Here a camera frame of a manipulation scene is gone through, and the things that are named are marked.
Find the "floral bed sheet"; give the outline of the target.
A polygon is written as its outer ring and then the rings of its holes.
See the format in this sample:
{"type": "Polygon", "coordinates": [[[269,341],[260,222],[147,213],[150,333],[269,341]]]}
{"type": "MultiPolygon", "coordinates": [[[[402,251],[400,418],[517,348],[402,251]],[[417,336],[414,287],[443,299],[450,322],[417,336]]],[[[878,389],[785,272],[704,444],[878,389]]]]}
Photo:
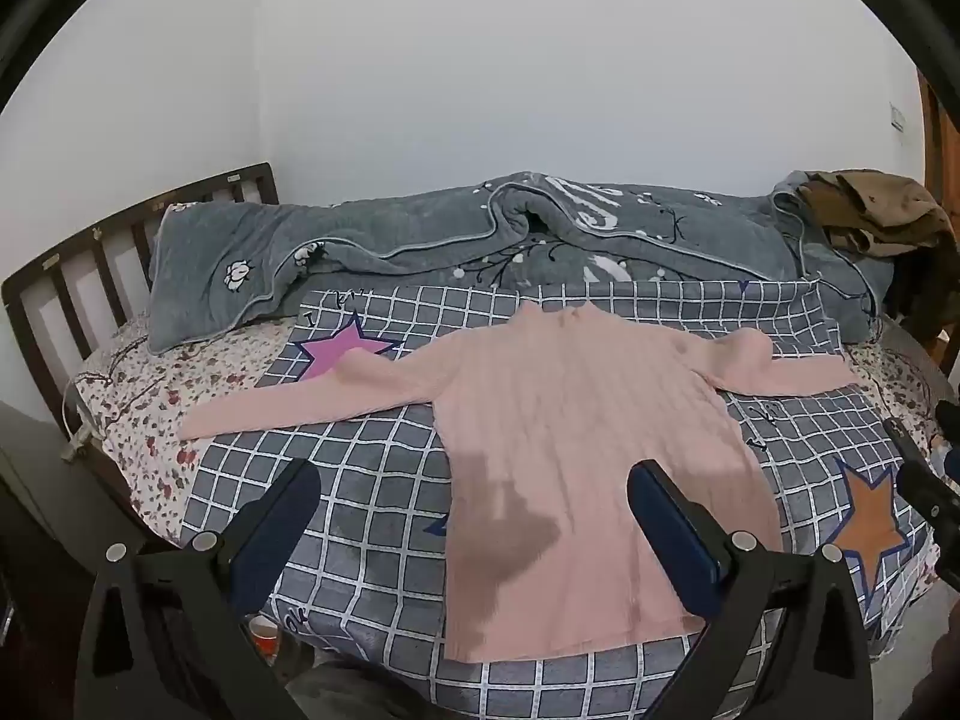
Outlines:
{"type": "Polygon", "coordinates": [[[295,321],[263,320],[223,337],[149,351],[140,314],[83,362],[71,393],[99,449],[114,461],[130,504],[150,530],[172,543],[208,442],[181,440],[187,411],[251,388],[278,358],[295,321]]]}

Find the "dark wooden headboard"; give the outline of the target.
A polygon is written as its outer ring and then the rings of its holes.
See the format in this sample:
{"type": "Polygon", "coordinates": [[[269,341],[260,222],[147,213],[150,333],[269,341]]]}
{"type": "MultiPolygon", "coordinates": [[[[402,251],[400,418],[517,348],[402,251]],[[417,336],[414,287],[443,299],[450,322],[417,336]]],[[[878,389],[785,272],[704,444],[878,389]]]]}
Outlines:
{"type": "Polygon", "coordinates": [[[28,316],[26,294],[39,284],[49,283],[53,297],[60,307],[68,334],[75,344],[76,353],[84,361],[93,353],[91,337],[83,327],[78,302],[73,299],[68,286],[65,266],[75,259],[89,259],[103,290],[107,307],[117,327],[127,322],[127,312],[121,298],[121,283],[114,277],[114,270],[107,258],[106,244],[110,239],[127,234],[137,255],[140,273],[146,284],[151,284],[149,269],[153,259],[153,244],[148,237],[148,225],[160,221],[164,212],[176,203],[213,202],[218,193],[226,193],[235,203],[245,202],[244,187],[256,189],[256,199],[266,205],[278,203],[274,171],[268,163],[236,167],[233,171],[206,177],[184,187],[173,188],[142,200],[125,210],[117,211],[104,220],[71,234],[70,238],[53,245],[44,254],[21,266],[2,283],[2,304],[7,309],[8,320],[14,341],[18,344],[26,369],[43,392],[43,399],[50,400],[49,390],[57,388],[57,380],[47,364],[47,358],[37,341],[36,330],[28,316]]]}

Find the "grey checkered star blanket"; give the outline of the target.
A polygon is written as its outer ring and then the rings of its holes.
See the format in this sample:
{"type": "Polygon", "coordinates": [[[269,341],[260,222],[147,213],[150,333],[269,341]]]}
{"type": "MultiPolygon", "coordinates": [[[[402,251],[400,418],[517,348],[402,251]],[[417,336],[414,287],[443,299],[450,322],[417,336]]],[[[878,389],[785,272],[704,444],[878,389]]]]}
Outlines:
{"type": "MultiPolygon", "coordinates": [[[[839,330],[812,283],[608,283],[537,288],[544,309],[585,299],[633,322],[719,338],[739,327],[770,335],[778,355],[838,353],[839,330]]],[[[313,293],[290,341],[260,387],[299,379],[306,356],[295,341],[356,328],[402,343],[403,355],[460,327],[487,327],[514,314],[506,291],[397,288],[392,293],[313,293]]],[[[939,444],[934,406],[952,387],[921,346],[884,320],[877,340],[846,348],[864,387],[814,398],[722,395],[755,450],[781,511],[789,548],[810,553],[851,509],[841,465],[866,481],[892,479],[898,452],[882,418],[895,416],[924,455],[939,444]]],[[[444,658],[444,536],[449,463],[426,406],[363,419],[213,439],[182,521],[182,539],[221,532],[228,517],[265,493],[288,461],[309,460],[320,501],[263,611],[304,644],[376,663],[443,709],[470,718],[641,718],[695,644],[692,635],[540,661],[466,665],[444,658]]],[[[929,528],[905,502],[893,504],[907,549],[887,553],[864,610],[869,652],[892,648],[903,608],[929,587],[929,528]]]]}

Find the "brown clothes pile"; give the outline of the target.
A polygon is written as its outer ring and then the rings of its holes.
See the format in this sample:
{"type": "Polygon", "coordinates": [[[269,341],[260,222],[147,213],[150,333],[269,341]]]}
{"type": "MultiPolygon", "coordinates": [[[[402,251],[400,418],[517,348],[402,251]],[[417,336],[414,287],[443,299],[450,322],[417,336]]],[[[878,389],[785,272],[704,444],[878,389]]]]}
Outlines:
{"type": "Polygon", "coordinates": [[[957,245],[947,211],[910,177],[870,169],[809,172],[797,193],[835,249],[891,259],[957,245]]]}

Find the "pink knit sweater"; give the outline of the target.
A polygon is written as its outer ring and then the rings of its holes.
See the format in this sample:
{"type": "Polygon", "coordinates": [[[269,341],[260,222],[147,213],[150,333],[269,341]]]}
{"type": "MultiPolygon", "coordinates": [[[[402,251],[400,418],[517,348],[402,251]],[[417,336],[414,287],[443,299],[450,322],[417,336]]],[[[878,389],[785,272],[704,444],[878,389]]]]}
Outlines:
{"type": "Polygon", "coordinates": [[[777,548],[775,498],[726,397],[810,397],[853,380],[837,355],[778,358],[753,328],[707,340],[592,304],[528,302],[402,358],[352,349],[312,379],[215,398],[181,433],[429,406],[451,468],[444,653],[544,660],[700,627],[631,515],[631,466],[658,461],[723,527],[777,548]]]}

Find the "red paper cup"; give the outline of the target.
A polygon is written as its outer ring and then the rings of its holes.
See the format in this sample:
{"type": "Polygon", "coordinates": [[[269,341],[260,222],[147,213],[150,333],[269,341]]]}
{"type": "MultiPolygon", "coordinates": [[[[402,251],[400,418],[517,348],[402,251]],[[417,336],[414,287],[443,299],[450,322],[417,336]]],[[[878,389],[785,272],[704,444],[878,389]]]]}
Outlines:
{"type": "Polygon", "coordinates": [[[268,663],[272,663],[280,650],[280,628],[277,623],[270,617],[256,614],[247,619],[247,632],[256,645],[257,652],[268,663]]]}

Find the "brown wooden door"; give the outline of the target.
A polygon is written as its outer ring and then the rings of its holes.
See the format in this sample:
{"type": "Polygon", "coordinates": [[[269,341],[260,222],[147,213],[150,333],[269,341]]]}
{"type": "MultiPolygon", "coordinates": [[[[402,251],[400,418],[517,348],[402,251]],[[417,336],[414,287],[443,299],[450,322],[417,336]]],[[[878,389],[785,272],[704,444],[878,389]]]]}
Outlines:
{"type": "Polygon", "coordinates": [[[918,73],[918,82],[923,106],[924,185],[949,216],[953,232],[958,232],[958,130],[923,73],[918,73]]]}

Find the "grey fleece quilt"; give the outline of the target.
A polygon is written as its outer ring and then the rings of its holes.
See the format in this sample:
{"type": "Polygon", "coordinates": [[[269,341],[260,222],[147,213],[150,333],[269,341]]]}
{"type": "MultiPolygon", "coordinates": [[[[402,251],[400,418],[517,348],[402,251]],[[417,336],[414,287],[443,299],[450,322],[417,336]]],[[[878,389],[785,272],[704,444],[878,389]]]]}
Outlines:
{"type": "Polygon", "coordinates": [[[734,197],[524,171],[335,206],[174,203],[155,239],[148,343],[162,353],[288,316],[309,289],[794,280],[817,283],[843,341],[861,343],[893,266],[835,249],[800,181],[734,197]]]}

